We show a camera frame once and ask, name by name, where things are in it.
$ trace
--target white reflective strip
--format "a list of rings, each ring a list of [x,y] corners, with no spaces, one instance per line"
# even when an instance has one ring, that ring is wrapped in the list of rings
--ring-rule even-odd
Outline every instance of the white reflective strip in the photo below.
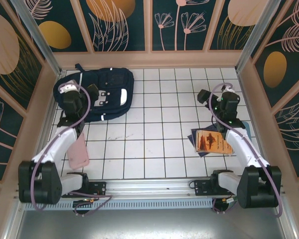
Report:
[[[82,83],[82,72],[81,72],[81,74],[80,74],[80,83],[79,83],[79,85],[81,85],[81,83]]]

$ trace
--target gray vent strip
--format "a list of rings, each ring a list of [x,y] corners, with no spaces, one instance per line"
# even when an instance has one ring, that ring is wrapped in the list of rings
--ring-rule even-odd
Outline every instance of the gray vent strip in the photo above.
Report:
[[[73,210],[73,202],[59,202],[55,205],[47,205],[45,210],[48,211],[66,211]],[[79,207],[78,210],[95,209],[104,200],[99,200],[91,205],[84,205]],[[133,210],[133,209],[180,209],[180,208],[211,208],[211,198],[200,199],[168,199],[168,200],[112,200],[104,205],[101,210]],[[34,211],[34,207],[31,203],[25,205],[26,211]]]

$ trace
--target white tile floor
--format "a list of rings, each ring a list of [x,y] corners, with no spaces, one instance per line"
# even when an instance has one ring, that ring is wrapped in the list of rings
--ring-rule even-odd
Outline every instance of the white tile floor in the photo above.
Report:
[[[135,78],[131,109],[117,119],[85,125],[90,163],[77,171],[96,180],[201,177],[214,169],[231,169],[241,175],[243,168],[236,156],[200,158],[187,138],[192,128],[211,125],[209,110],[197,101],[198,92],[230,82],[241,97],[238,117],[249,123],[252,142],[258,147],[234,68],[131,71]],[[57,110],[51,134],[60,115]],[[62,175],[72,171],[66,157],[57,167]]]

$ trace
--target metal base plate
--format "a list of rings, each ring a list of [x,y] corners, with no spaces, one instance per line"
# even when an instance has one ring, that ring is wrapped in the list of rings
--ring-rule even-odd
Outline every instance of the metal base plate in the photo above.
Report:
[[[209,179],[195,180],[194,181],[195,195],[196,196],[230,196],[232,193],[227,189],[218,187],[213,189]]]
[[[88,191],[79,189],[75,192],[78,193],[86,193],[86,194],[93,194],[93,195],[105,195],[106,192],[106,182],[89,182],[89,189]],[[62,198],[82,198],[84,196],[75,195],[75,194],[64,194]]]

